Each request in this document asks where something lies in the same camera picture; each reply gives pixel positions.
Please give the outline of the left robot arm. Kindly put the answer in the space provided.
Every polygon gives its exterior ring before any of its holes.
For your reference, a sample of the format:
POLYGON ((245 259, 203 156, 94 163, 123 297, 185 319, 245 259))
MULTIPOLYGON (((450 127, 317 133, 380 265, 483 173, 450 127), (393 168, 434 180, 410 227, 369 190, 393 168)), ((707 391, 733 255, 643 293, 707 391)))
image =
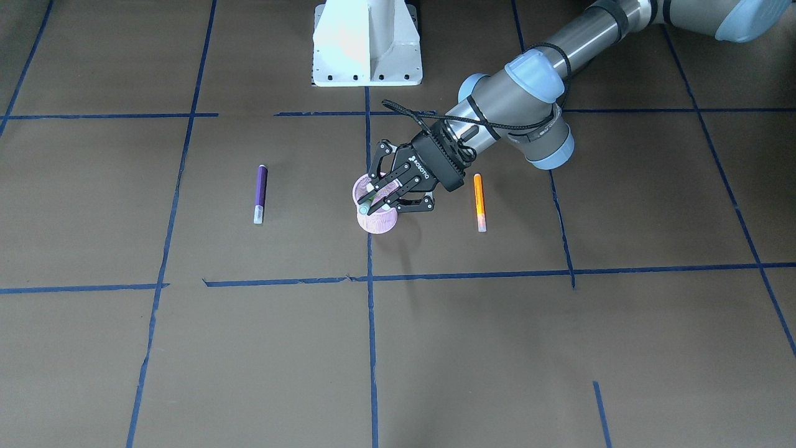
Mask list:
POLYGON ((561 116, 574 74, 631 33, 668 24, 720 42, 745 43, 766 33, 788 1, 597 1, 549 37, 531 45, 495 74, 475 74, 445 114, 413 111, 392 100, 384 107, 412 118, 420 132, 402 145, 381 140, 367 174, 358 213, 429 212, 430 193, 463 186, 466 168, 500 140, 538 169, 564 164, 575 148, 561 116))

